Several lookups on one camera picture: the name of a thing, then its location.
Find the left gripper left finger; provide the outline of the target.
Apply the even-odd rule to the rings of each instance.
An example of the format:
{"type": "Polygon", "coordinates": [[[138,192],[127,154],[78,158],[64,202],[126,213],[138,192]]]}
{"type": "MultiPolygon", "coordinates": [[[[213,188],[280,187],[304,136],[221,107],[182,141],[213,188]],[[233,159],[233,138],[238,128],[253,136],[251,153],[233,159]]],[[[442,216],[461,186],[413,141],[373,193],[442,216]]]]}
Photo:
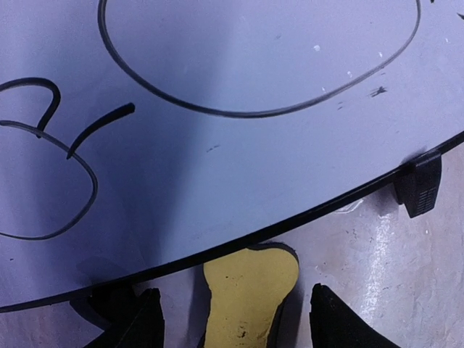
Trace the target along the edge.
{"type": "Polygon", "coordinates": [[[131,286],[101,287],[70,301],[84,320],[103,332],[87,347],[163,347],[165,319],[159,289],[137,295],[131,286]]]}

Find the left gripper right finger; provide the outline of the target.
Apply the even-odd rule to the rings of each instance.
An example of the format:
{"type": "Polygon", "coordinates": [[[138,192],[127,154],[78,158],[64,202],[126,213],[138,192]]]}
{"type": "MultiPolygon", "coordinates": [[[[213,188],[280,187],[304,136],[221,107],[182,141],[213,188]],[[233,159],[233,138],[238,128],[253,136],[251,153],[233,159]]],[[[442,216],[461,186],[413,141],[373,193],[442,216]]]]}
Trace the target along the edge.
{"type": "Polygon", "coordinates": [[[312,345],[332,347],[394,347],[395,343],[371,328],[328,286],[312,288],[309,313],[312,345]]]}

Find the yellow black sponge eraser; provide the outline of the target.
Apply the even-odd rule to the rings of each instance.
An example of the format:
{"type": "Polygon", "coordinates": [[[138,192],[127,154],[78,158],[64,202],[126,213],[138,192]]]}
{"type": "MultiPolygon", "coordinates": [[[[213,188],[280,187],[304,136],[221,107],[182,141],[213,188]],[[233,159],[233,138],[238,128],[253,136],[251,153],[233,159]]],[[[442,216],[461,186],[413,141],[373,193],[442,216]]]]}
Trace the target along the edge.
{"type": "Polygon", "coordinates": [[[257,244],[203,265],[210,311],[199,347],[277,347],[283,307],[297,284],[288,245],[257,244]]]}

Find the white whiteboard black frame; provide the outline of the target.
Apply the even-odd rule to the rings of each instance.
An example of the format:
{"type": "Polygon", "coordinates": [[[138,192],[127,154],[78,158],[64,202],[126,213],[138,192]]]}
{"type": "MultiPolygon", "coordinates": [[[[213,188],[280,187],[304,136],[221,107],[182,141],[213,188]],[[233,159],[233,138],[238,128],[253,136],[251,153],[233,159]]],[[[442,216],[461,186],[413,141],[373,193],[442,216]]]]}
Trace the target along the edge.
{"type": "Polygon", "coordinates": [[[462,143],[461,1],[3,1],[1,311],[271,239],[462,143]]]}

